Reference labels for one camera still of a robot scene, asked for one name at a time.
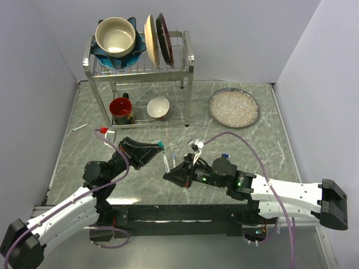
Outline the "small pen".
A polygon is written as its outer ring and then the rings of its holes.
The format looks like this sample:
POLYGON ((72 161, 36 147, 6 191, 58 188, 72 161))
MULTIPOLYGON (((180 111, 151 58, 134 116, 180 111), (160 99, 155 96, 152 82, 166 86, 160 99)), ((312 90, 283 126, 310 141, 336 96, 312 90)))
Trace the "small pen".
POLYGON ((164 161, 164 166, 165 166, 165 172, 166 172, 166 173, 169 173, 169 172, 170 172, 170 168, 169 168, 168 159, 167 159, 165 153, 163 153, 163 161, 164 161))

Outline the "white marker with purple tip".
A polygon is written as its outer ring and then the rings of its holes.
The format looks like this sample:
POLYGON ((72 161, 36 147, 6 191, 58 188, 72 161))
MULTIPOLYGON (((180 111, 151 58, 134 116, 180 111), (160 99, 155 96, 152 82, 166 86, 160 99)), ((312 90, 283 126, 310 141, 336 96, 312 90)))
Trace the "white marker with purple tip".
POLYGON ((176 167, 177 162, 176 162, 176 154, 175 153, 172 154, 172 164, 173 164, 173 167, 176 167))

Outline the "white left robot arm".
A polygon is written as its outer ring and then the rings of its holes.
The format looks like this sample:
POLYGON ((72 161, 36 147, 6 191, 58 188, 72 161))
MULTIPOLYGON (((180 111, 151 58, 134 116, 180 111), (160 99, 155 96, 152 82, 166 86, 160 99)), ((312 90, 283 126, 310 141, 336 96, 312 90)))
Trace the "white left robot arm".
POLYGON ((109 229, 116 217, 107 198, 130 167, 141 169, 164 150, 161 143, 141 143, 125 137, 109 161, 90 161, 85 181, 58 205, 26 222, 13 221, 1 244, 4 268, 38 268, 45 252, 84 227, 109 229))

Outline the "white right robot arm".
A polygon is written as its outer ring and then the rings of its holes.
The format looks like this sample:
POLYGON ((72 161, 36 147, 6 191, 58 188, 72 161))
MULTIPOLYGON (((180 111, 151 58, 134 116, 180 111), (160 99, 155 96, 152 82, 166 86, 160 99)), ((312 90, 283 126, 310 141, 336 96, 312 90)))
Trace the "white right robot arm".
POLYGON ((265 179, 237 169, 228 158, 221 156, 208 165, 193 154, 163 175, 181 188, 193 182, 225 188, 230 198, 247 201, 248 208, 238 218, 249 225, 262 219, 287 217, 318 220, 321 226, 333 230, 348 229, 347 195, 335 181, 296 183, 265 179))

